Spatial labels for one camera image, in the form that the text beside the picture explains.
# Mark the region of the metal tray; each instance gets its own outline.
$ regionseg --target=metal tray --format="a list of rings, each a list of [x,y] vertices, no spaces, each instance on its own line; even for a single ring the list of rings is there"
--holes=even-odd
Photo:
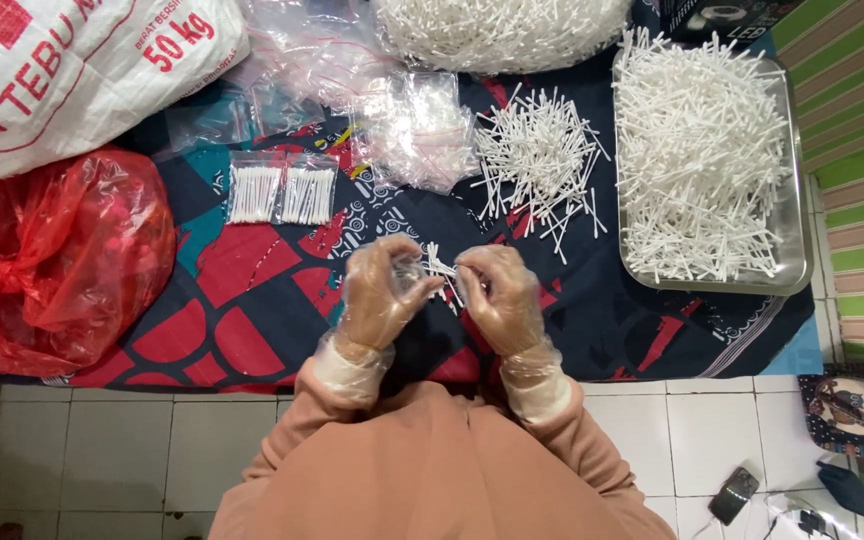
[[[613,66],[621,61],[621,54],[615,55]],[[772,277],[758,272],[739,273],[735,278],[730,277],[725,281],[710,279],[661,279],[656,282],[655,277],[641,272],[634,272],[629,268],[626,260],[629,255],[626,245],[628,235],[624,229],[627,227],[627,216],[622,205],[622,196],[618,195],[618,227],[619,227],[619,254],[622,264],[629,274],[643,286],[653,289],[675,289],[696,290],[708,292],[739,292],[746,294],[767,294],[778,296],[793,295],[802,289],[812,279],[812,242],[810,241],[809,218],[806,209],[806,187],[802,166],[802,142],[799,139],[799,122],[795,114],[795,105],[792,100],[792,80],[789,78],[788,70],[778,60],[763,57],[759,61],[759,72],[769,73],[780,71],[782,75],[775,76],[769,92],[774,93],[778,109],[789,121],[788,129],[785,130],[785,156],[783,163],[789,166],[793,173],[778,187],[778,202],[772,214],[766,219],[766,228],[775,233],[782,242],[775,246],[773,255],[777,263],[777,271]],[[618,81],[618,70],[612,69],[612,80]],[[618,111],[615,112],[615,120],[618,121]],[[618,139],[618,126],[616,126],[615,137],[615,160],[618,163],[621,141]],[[621,172],[618,172],[618,181],[622,180]]]

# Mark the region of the box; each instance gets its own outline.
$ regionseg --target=box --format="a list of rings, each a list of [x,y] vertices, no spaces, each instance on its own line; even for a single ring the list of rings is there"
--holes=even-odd
[[[667,38],[680,43],[708,42],[717,32],[723,43],[737,41],[741,51],[796,9],[803,0],[654,0],[660,3]]]

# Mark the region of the smartphone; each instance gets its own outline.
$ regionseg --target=smartphone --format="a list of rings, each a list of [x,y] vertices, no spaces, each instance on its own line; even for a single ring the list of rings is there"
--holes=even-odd
[[[728,526],[758,489],[759,481],[756,477],[739,467],[719,490],[719,494],[708,504],[708,511],[715,516],[715,519],[722,522],[722,525]]]

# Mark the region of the red plastic bag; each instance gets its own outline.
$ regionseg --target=red plastic bag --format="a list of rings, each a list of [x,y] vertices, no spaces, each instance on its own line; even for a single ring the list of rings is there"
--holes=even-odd
[[[0,179],[0,373],[97,362],[162,292],[175,251],[144,155],[105,146]]]

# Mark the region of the white woven sack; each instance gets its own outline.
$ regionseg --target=white woven sack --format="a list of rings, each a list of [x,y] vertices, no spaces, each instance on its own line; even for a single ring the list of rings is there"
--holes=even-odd
[[[248,54],[234,0],[0,0],[0,178],[93,150]]]

